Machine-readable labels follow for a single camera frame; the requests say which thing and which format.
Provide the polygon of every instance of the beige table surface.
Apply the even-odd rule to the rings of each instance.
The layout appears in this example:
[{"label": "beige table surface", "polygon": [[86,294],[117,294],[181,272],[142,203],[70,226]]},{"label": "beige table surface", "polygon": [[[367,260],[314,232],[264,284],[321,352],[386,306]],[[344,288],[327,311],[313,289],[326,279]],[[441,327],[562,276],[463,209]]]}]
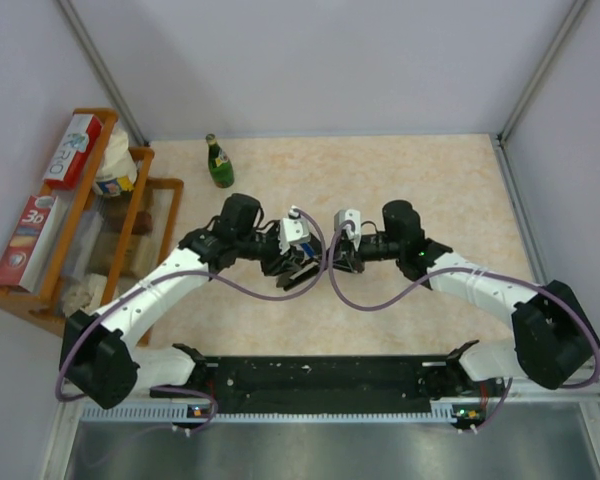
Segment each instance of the beige table surface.
[{"label": "beige table surface", "polygon": [[[222,139],[236,182],[216,188],[203,140],[155,142],[152,176],[185,182],[174,245],[205,225],[234,192],[262,203],[267,220],[303,208],[328,240],[333,215],[356,208],[382,226],[381,208],[410,201],[426,234],[469,260],[530,279],[522,243],[486,135]],[[282,295],[259,264],[238,261],[224,273],[258,292]],[[387,300],[409,283],[393,262],[368,263],[362,275],[338,274],[365,305]],[[473,339],[510,335],[495,318],[451,296],[416,290],[393,307],[362,313],[335,296],[325,275],[305,296],[263,302],[218,282],[188,295],[155,326],[151,346],[179,342],[206,355],[446,353]]]}]

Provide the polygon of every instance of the bottle label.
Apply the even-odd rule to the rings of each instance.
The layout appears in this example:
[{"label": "bottle label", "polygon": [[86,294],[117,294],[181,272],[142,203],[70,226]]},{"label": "bottle label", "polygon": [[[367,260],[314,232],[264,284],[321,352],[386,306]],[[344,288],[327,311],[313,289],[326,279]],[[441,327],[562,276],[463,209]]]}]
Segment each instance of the bottle label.
[{"label": "bottle label", "polygon": [[220,152],[216,157],[216,168],[225,163],[229,163],[229,156],[226,153],[224,153],[224,150],[220,149]]}]

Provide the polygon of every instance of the white panel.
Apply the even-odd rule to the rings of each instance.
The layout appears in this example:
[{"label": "white panel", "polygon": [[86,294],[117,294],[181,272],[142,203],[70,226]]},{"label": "white panel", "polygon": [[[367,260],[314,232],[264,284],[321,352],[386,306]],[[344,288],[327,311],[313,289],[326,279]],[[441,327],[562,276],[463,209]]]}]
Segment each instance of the white panel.
[{"label": "white panel", "polygon": [[73,0],[145,136],[499,131],[571,0]]},{"label": "white panel", "polygon": [[[51,0],[0,2],[0,255],[76,106],[106,106]],[[60,340],[0,311],[0,480],[35,478]]]},{"label": "white panel", "polygon": [[542,257],[600,336],[600,0],[559,58],[509,153]]}]

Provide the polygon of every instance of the floor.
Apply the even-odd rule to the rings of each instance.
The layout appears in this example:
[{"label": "floor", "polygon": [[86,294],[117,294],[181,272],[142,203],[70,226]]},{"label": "floor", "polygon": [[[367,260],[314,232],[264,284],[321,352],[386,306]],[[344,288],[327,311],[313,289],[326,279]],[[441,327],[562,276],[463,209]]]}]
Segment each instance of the floor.
[{"label": "floor", "polygon": [[415,424],[216,424],[191,438],[146,428],[82,423],[65,478],[600,479],[578,404],[510,404],[479,435]]},{"label": "floor", "polygon": [[[313,215],[329,240],[341,208],[382,227],[381,208],[406,199],[428,236],[469,260],[519,278],[530,272],[496,158],[486,135],[219,139],[236,172],[233,187],[211,182],[203,140],[155,142],[151,175],[175,176],[185,189],[174,245],[205,225],[234,192],[258,198],[267,219],[292,205]],[[279,294],[259,265],[223,272],[258,292]],[[361,304],[387,300],[408,285],[393,262],[363,275],[338,275]],[[328,279],[290,302],[267,303],[217,282],[191,293],[154,327],[152,347],[185,343],[208,355],[445,353],[468,340],[510,332],[463,301],[426,289],[378,313],[340,303]]]}]

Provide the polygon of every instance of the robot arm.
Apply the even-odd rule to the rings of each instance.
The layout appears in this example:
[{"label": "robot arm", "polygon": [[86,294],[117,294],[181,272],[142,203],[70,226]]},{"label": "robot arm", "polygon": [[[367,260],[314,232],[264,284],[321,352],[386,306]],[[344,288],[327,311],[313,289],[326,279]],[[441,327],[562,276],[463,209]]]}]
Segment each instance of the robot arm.
[{"label": "robot arm", "polygon": [[[486,268],[426,238],[420,216],[409,202],[390,202],[382,214],[385,231],[371,235],[361,234],[358,212],[342,210],[336,214],[336,227],[346,220],[353,222],[343,230],[336,267],[359,273],[367,261],[394,259],[403,275],[412,281],[450,267],[468,269],[442,273],[424,285],[466,300],[513,330],[513,339],[474,342],[461,349],[459,364],[472,381],[524,377],[556,389],[591,357],[589,342],[566,312],[528,288],[485,276],[489,272]],[[558,281],[543,288],[583,319],[599,345],[573,291]]]},{"label": "robot arm", "polygon": [[195,350],[135,349],[147,330],[185,295],[207,284],[210,274],[232,266],[237,258],[260,261],[269,276],[301,268],[301,246],[311,240],[306,220],[292,208],[290,218],[262,231],[254,227],[258,212],[262,209],[257,200],[232,195],[213,228],[189,232],[153,272],[117,300],[92,315],[72,315],[65,326],[61,364],[83,332],[97,319],[100,323],[65,377],[103,408],[117,405],[132,391],[186,383],[196,365]]}]

